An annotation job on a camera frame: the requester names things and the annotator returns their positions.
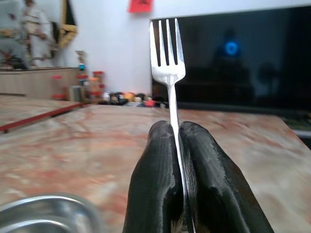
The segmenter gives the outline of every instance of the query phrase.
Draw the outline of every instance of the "metal bowl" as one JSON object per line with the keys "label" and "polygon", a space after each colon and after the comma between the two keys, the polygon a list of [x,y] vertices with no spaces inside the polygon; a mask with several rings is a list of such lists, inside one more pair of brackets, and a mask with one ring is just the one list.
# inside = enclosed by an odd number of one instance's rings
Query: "metal bowl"
{"label": "metal bowl", "polygon": [[104,233],[104,225],[89,201],[71,194],[49,194],[0,207],[0,233],[19,232]]}

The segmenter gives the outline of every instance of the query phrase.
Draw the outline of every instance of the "figurine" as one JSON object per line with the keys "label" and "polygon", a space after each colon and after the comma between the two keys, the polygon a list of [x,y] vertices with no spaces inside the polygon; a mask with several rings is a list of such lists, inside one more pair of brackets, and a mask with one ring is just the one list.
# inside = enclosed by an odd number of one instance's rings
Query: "figurine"
{"label": "figurine", "polygon": [[18,40],[27,46],[31,63],[35,68],[53,67],[51,51],[56,50],[56,42],[52,24],[34,0],[24,2],[26,8],[22,15]]}
{"label": "figurine", "polygon": [[79,75],[86,75],[86,65],[85,65],[85,56],[86,53],[82,50],[76,50],[76,53],[79,55]]}

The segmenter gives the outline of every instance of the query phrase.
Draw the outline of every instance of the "television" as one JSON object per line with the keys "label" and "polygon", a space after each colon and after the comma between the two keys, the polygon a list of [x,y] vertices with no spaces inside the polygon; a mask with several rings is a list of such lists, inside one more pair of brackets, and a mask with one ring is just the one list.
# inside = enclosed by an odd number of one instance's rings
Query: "television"
{"label": "television", "polygon": [[[180,17],[178,23],[186,66],[176,84],[180,108],[311,111],[311,6]],[[167,101],[155,81],[153,97]]]}

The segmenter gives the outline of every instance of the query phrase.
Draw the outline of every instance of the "pink marble surface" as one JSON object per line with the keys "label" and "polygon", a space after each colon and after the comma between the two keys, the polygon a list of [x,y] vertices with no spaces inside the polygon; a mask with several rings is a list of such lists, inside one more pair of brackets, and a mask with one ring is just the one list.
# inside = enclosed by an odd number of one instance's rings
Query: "pink marble surface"
{"label": "pink marble surface", "polygon": [[[130,176],[167,110],[90,106],[0,136],[0,204],[69,192],[121,232]],[[276,233],[311,232],[311,151],[278,117],[180,111],[241,168]]]}
{"label": "pink marble surface", "polygon": [[74,104],[77,103],[0,95],[0,127]]}

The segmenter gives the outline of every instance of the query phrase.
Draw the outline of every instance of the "fork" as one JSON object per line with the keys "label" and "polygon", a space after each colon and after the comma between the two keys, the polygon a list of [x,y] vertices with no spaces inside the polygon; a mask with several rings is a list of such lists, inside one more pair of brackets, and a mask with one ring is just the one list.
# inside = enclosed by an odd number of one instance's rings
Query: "fork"
{"label": "fork", "polygon": [[[178,121],[178,112],[177,112],[177,102],[176,102],[176,91],[175,83],[182,80],[186,75],[185,62],[183,55],[183,48],[181,44],[180,31],[178,26],[178,21],[175,19],[175,32],[176,32],[176,49],[177,49],[177,64],[174,61],[172,38],[170,31],[169,20],[166,20],[166,30],[167,30],[167,40],[168,40],[168,60],[169,64],[166,64],[166,57],[164,51],[163,43],[163,32],[162,32],[162,22],[159,20],[159,41],[160,41],[160,66],[157,62],[156,56],[156,42],[153,23],[150,23],[150,57],[151,57],[151,70],[153,79],[159,83],[166,85],[168,94],[169,94],[169,107],[170,107],[170,120],[174,132],[175,144],[177,149],[178,164],[181,173],[181,180],[183,186],[183,196],[184,196],[184,210],[186,214],[190,215],[190,206],[189,206],[189,197],[186,185],[186,176],[184,170],[184,161],[181,155],[181,147],[179,143],[179,121]],[[189,232],[195,232],[192,222],[188,223],[192,225],[188,227]]]}

